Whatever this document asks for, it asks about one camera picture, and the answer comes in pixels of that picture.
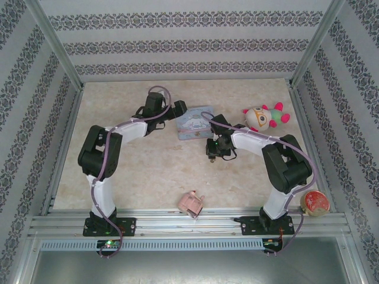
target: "purple cable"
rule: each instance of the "purple cable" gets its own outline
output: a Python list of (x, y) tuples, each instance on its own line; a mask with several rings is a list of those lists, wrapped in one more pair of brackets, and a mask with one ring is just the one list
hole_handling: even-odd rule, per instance
[(122, 127), (122, 126), (125, 126), (127, 124), (134, 123), (134, 122), (155, 120), (156, 118), (159, 118), (159, 117), (163, 116), (166, 112), (168, 112), (168, 110), (169, 110), (169, 108), (171, 106), (171, 94), (170, 94), (170, 92), (165, 87), (162, 87), (162, 86), (152, 86), (148, 90), (147, 93), (150, 93), (151, 90), (154, 89), (154, 88), (161, 88), (162, 90), (165, 91), (165, 93), (167, 94), (167, 97), (168, 97), (167, 107), (165, 108), (165, 110), (161, 114), (156, 115), (154, 117), (135, 119), (135, 120), (129, 120), (129, 121), (122, 122), (120, 124), (117, 124), (115, 127), (112, 127), (112, 129), (110, 129), (108, 131), (108, 134), (107, 134), (107, 139), (105, 141), (105, 149), (104, 149), (104, 160), (103, 160), (103, 163), (102, 163), (99, 175), (92, 181), (91, 198), (92, 198), (92, 201), (95, 204), (97, 210), (101, 214), (101, 216), (106, 220), (106, 222), (108, 222), (109, 224), (111, 224), (111, 226), (114, 227), (116, 229), (116, 231), (118, 232), (118, 235), (120, 236), (120, 244), (118, 245), (117, 250), (114, 253), (112, 253), (111, 255), (109, 255), (109, 256), (104, 256), (103, 254), (101, 254), (101, 252), (105, 248), (105, 246), (101, 247), (100, 251), (99, 251), (100, 257), (106, 257), (107, 259), (110, 259), (111, 257), (114, 257), (121, 250), (121, 247), (123, 245), (123, 233), (121, 232), (121, 230), (117, 227), (117, 225), (115, 223), (113, 223), (111, 220), (109, 220), (109, 218), (107, 216), (105, 216), (104, 212), (100, 209), (99, 203), (97, 203), (96, 198), (95, 198), (95, 185), (100, 180), (101, 176), (103, 175), (103, 173), (105, 171), (105, 166), (107, 165), (108, 151), (109, 151), (109, 140), (110, 140), (112, 132), (115, 131), (118, 127)]
[[(225, 127), (227, 129), (233, 129), (235, 131), (239, 131), (239, 132), (243, 132), (243, 133), (246, 133), (246, 134), (249, 134), (249, 135), (252, 135), (252, 136), (257, 136), (259, 138), (263, 138), (263, 139), (267, 139), (267, 140), (271, 140), (271, 141), (274, 141), (274, 142), (277, 142), (277, 143), (281, 143), (283, 145), (285, 145), (286, 147), (289, 147), (291, 149), (293, 149), (294, 151), (298, 152), (300, 155), (302, 155), (310, 164), (311, 168), (312, 168), (312, 171), (313, 171), (313, 178), (311, 180), (311, 182), (306, 185), (306, 186), (303, 186), (302, 188), (299, 188), (297, 190), (295, 190), (291, 195), (290, 197), (288, 197), (286, 203), (284, 204), (284, 209), (286, 211), (288, 211), (288, 206), (293, 198), (293, 196), (299, 192), (302, 192), (302, 191), (306, 191), (308, 188), (310, 188), (317, 180), (318, 176), (319, 176), (319, 171), (316, 167), (316, 165), (314, 164), (314, 162), (311, 160), (311, 158), (309, 158), (309, 156), (304, 153), (303, 151), (301, 151), (300, 149), (296, 148), (295, 146), (291, 145), (291, 144), (288, 144), (287, 142), (284, 142), (282, 140), (279, 140), (279, 139), (276, 139), (276, 138), (273, 138), (272, 136), (267, 136), (265, 134), (262, 134), (262, 133), (258, 133), (258, 132), (254, 132), (254, 131), (251, 131), (251, 130), (246, 130), (246, 129), (241, 129), (241, 128), (236, 128), (236, 127), (232, 127), (232, 126), (229, 126), (229, 125), (226, 125), (226, 124), (222, 124), (222, 123), (219, 123), (219, 122), (216, 122), (216, 121), (212, 121), (211, 119), (207, 118), (205, 115), (211, 115), (212, 117), (214, 116), (213, 114), (211, 114), (210, 112), (207, 112), (207, 111), (203, 111), (201, 113), (201, 116), (208, 122), (210, 123), (213, 123), (215, 125), (218, 125), (218, 126), (221, 126), (221, 127)], [(297, 211), (290, 211), (292, 214), (300, 214), (301, 215), (301, 221), (294, 233), (294, 235), (292, 236), (292, 238), (289, 240), (289, 242), (285, 245), (285, 247), (283, 247), (281, 249), (280, 252), (282, 252), (285, 248), (287, 248), (291, 243), (292, 241), (295, 239), (296, 235), (298, 234), (298, 232), (300, 231), (300, 228), (301, 226), (303, 225), (303, 222), (304, 222), (304, 215), (302, 212), (297, 212)]]

